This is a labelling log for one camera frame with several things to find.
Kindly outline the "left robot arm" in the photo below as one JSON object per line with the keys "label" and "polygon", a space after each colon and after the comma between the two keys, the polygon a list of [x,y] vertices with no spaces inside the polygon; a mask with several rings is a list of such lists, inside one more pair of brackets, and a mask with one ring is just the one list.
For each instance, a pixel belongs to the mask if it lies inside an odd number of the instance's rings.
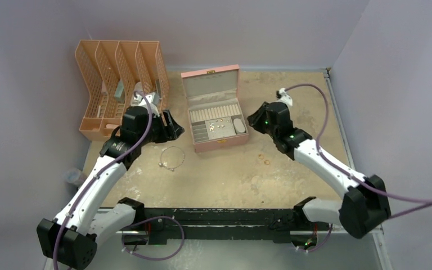
{"label": "left robot arm", "polygon": [[169,110],[153,113],[144,106],[127,108],[121,125],[103,144],[100,155],[78,192],[51,220],[42,219],[37,235],[45,257],[55,266],[86,269],[99,245],[122,228],[138,230],[149,221],[143,203],[121,199],[102,216],[97,212],[113,186],[141,155],[148,143],[174,141],[184,133]]}

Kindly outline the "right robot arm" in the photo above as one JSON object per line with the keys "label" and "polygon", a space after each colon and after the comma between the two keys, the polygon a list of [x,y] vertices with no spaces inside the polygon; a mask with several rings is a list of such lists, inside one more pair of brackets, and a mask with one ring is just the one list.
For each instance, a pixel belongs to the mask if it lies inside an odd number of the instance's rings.
{"label": "right robot arm", "polygon": [[277,149],[291,160],[309,168],[341,198],[327,201],[309,197],[295,205],[293,221],[301,229],[315,222],[342,226],[361,239],[392,215],[384,181],[350,169],[324,149],[306,131],[293,126],[289,108],[282,102],[264,102],[247,118],[249,125],[271,137]]}

